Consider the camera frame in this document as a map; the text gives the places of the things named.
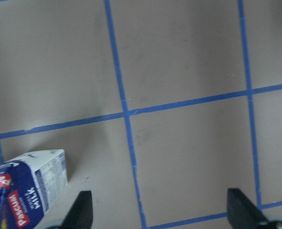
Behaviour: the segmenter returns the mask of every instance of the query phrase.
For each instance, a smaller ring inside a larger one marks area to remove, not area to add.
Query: red label
[[[15,190],[7,196],[7,200],[11,207],[12,213],[16,218],[16,224],[18,228],[24,228],[29,222],[30,219],[24,213],[22,205],[19,201],[19,194],[18,191]]]
[[[0,175],[0,187],[5,187],[5,188],[9,188],[10,186],[10,175],[9,174],[4,174],[4,175]]]

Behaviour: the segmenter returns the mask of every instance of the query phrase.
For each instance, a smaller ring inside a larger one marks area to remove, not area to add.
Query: gray floor
[[[227,188],[256,203],[255,184],[264,213],[282,217],[282,0],[243,1],[254,91],[247,91],[237,1],[110,4],[122,74],[104,1],[0,2],[4,160],[66,151],[69,184],[42,223],[62,219],[90,189],[93,229],[145,228],[133,169],[153,229],[230,229],[225,217],[213,219],[226,211]]]

